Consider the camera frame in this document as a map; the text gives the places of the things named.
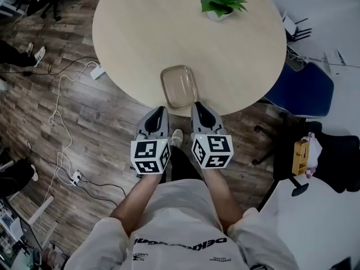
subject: green leaves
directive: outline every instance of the green leaves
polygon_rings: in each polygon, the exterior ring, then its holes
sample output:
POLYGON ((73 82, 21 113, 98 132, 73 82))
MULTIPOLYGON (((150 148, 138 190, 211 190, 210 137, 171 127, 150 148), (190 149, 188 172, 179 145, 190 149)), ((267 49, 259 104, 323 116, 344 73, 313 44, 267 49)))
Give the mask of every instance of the green leaves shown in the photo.
POLYGON ((219 17, 233 10, 247 11, 243 3, 247 2, 245 0, 201 0, 203 12, 215 11, 219 17))
POLYGON ((212 11, 213 8, 210 5, 211 0, 201 0, 202 12, 212 11))

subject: clear plastic container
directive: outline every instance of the clear plastic container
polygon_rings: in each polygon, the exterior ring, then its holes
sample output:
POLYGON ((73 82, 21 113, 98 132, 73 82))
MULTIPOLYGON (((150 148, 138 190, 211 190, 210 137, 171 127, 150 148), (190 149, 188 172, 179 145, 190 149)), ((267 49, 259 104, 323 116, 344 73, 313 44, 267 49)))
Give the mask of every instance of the clear plastic container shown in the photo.
POLYGON ((171 109, 182 110, 197 101, 197 89, 189 67, 178 65, 166 68, 160 78, 166 102, 171 109))

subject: wooden floor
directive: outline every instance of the wooden floor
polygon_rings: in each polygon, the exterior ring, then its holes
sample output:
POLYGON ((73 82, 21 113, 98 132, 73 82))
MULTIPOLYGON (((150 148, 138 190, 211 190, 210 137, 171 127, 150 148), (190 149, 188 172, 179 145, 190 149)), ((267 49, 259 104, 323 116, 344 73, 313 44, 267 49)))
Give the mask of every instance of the wooden floor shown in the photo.
MULTIPOLYGON (((51 15, 41 19, 37 13, 31 17, 24 16, 7 29, 15 19, 0 20, 2 39, 22 51, 26 50, 29 42, 34 43, 34 51, 45 45, 45 58, 36 69, 30 68, 37 73, 46 73, 49 63, 54 64, 54 73, 77 58, 96 57, 91 29, 98 1, 63 2, 60 6, 62 20, 59 22, 55 22, 51 15)), ((75 78, 91 60, 80 60, 63 74, 75 78)), ((0 69, 19 70, 8 65, 1 65, 0 69)), ((130 169, 130 142, 138 121, 149 108, 125 94, 106 75, 92 80, 89 74, 91 69, 89 67, 76 82, 67 79, 61 82, 59 111, 74 140, 66 150, 72 163, 71 172, 78 169, 95 183, 114 183, 128 193, 138 180, 130 169)), ((0 134, 3 143, 10 146, 12 157, 18 159, 29 155, 26 146, 29 141, 35 152, 55 163, 57 153, 70 143, 58 116, 53 126, 48 122, 55 109, 60 75, 1 75, 10 85, 9 92, 0 98, 0 134)), ((259 124, 276 134, 281 125, 278 110, 257 103, 226 115, 223 120, 235 146, 233 160, 223 173, 244 208, 257 206, 272 183, 272 167, 267 163, 253 167, 251 161, 261 157, 269 149, 271 141, 253 129, 259 124)), ((189 118, 171 116, 170 126, 172 131, 176 128, 184 130, 183 149, 189 154, 189 118)), ((30 159, 38 169, 39 181, 31 181, 12 201, 27 216, 43 202, 55 169, 54 165, 35 154, 30 159)), ((59 175, 68 181, 65 173, 59 172, 59 175)), ((107 197, 117 203, 124 198, 122 191, 115 187, 96 187, 82 182, 80 185, 93 195, 107 197)), ((94 200, 82 189, 69 187, 58 179, 54 179, 50 193, 55 200, 43 215, 39 235, 43 236, 53 220, 58 221, 59 226, 51 240, 67 254, 71 254, 84 241, 94 224, 114 208, 112 203, 94 200)))

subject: wooden table top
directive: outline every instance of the wooden table top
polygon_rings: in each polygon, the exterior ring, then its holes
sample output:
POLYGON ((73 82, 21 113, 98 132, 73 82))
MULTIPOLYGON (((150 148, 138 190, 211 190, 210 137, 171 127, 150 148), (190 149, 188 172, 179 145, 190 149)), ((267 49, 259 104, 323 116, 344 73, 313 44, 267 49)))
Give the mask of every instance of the wooden table top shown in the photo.
MULTIPOLYGON (((247 0, 249 12, 221 22, 200 0, 100 0, 93 19, 96 54, 109 77, 149 106, 166 106, 160 73, 191 68, 199 100, 220 115, 262 98, 286 55, 281 17, 271 0, 247 0)), ((190 116, 190 108, 172 114, 190 116)))

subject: extension cord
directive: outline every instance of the extension cord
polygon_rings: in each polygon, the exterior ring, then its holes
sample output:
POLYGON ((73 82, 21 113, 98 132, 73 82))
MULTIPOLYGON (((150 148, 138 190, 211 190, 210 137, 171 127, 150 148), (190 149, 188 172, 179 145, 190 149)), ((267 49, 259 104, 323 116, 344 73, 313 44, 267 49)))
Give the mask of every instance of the extension cord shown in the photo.
POLYGON ((79 183, 81 177, 82 177, 81 172, 79 170, 76 170, 75 173, 73 174, 73 178, 71 179, 71 184, 76 186, 79 183))

